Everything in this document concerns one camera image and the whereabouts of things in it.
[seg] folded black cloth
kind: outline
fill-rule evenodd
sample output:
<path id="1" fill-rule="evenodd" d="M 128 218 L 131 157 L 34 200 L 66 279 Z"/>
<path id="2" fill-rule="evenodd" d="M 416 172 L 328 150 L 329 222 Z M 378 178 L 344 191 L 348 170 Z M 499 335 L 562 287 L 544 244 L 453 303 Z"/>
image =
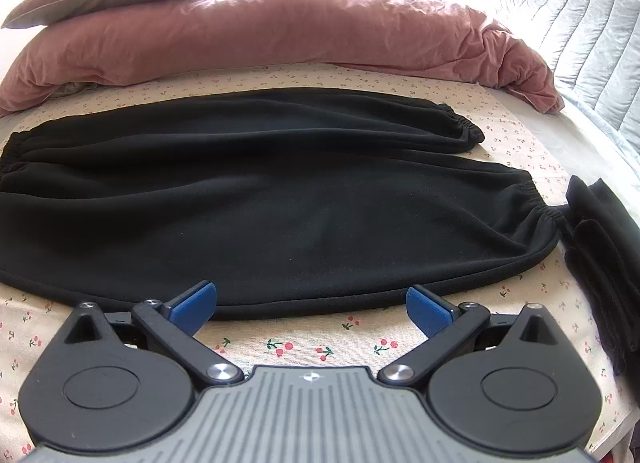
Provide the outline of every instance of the folded black cloth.
<path id="1" fill-rule="evenodd" d="M 590 300 L 613 370 L 640 401 L 640 230 L 609 186 L 572 176 L 568 204 L 557 207 L 564 260 Z"/>
<path id="2" fill-rule="evenodd" d="M 555 247 L 528 172 L 446 153 L 444 104 L 287 88 L 51 120 L 0 160 L 0 281 L 127 309 L 202 279 L 216 318 L 400 304 L 496 283 Z"/>

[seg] pink duvet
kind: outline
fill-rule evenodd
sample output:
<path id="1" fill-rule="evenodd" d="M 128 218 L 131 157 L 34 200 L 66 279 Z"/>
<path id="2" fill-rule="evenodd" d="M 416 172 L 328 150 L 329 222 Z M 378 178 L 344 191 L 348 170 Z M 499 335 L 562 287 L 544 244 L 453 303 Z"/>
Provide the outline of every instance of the pink duvet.
<path id="1" fill-rule="evenodd" d="M 331 62 L 505 87 L 538 111 L 562 99 L 540 55 L 450 0 L 169 0 L 42 30 L 0 84 L 0 116 L 68 82 L 128 85 L 188 71 Z"/>

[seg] quilted bedding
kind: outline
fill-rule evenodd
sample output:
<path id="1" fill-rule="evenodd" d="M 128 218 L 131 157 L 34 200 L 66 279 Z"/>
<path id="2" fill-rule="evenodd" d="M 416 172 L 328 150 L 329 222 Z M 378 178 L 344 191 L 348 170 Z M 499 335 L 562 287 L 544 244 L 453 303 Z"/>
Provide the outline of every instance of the quilted bedding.
<path id="1" fill-rule="evenodd" d="M 640 0 L 500 0 L 497 18 L 640 174 Z"/>
<path id="2" fill-rule="evenodd" d="M 9 116 L 0 122 L 0 147 L 13 131 L 66 115 L 185 96 L 303 86 L 372 90 L 450 104 L 486 135 L 485 142 L 465 156 L 527 169 L 546 202 L 564 202 L 567 173 L 524 125 L 479 85 L 328 65 L 199 72 L 131 87 L 85 91 Z M 564 265 L 562 245 L 544 262 L 512 279 L 447 298 L 453 303 L 477 300 L 497 313 L 517 313 L 524 303 L 533 301 L 548 307 L 602 390 L 602 414 L 586 447 L 597 459 L 640 417 L 625 380 L 613 376 L 600 348 L 589 304 Z M 20 420 L 20 384 L 69 312 L 66 306 L 0 286 L 0 453 L 9 461 L 33 448 Z M 245 371 L 254 364 L 364 364 L 376 372 L 425 339 L 406 317 L 403 306 L 343 315 L 210 321 L 196 337 Z"/>

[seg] bedspread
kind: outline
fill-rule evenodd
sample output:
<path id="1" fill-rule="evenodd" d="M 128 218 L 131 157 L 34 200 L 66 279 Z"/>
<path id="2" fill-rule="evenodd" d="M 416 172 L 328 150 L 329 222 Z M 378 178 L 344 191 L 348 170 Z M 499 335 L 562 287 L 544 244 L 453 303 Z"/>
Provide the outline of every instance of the bedspread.
<path id="1" fill-rule="evenodd" d="M 482 128 L 483 144 L 463 156 L 500 162 L 531 173 L 549 204 L 562 204 L 568 176 L 523 124 L 479 85 L 354 71 L 329 65 L 269 66 L 198 72 L 122 88 L 99 88 L 30 109 L 5 124 L 8 132 L 71 114 L 185 96 L 277 87 L 325 86 L 387 92 L 447 103 Z M 602 414 L 587 449 L 600 458 L 618 426 L 630 429 L 638 408 L 624 379 L 613 376 L 599 345 L 590 306 L 564 265 L 559 245 L 538 266 L 492 286 L 450 295 L 475 300 L 497 313 L 518 313 L 541 302 L 556 317 L 594 375 L 603 394 Z M 33 448 L 20 420 L 18 389 L 70 309 L 0 286 L 0 453 L 17 460 Z M 424 341 L 404 306 L 340 315 L 263 321 L 210 321 L 201 342 L 245 371 L 254 364 L 368 365 L 373 373 Z"/>

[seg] blue gripper pad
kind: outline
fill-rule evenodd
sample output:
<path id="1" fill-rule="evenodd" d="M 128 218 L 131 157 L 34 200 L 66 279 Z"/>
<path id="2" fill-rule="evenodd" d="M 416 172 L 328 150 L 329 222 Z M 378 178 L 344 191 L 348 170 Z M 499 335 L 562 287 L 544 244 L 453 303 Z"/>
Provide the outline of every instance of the blue gripper pad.
<path id="1" fill-rule="evenodd" d="M 169 322 L 187 335 L 194 335 L 216 310 L 216 287 L 207 283 L 201 289 L 174 305 L 169 312 Z"/>
<path id="2" fill-rule="evenodd" d="M 406 314 L 428 338 L 453 322 L 449 310 L 412 287 L 406 293 Z"/>

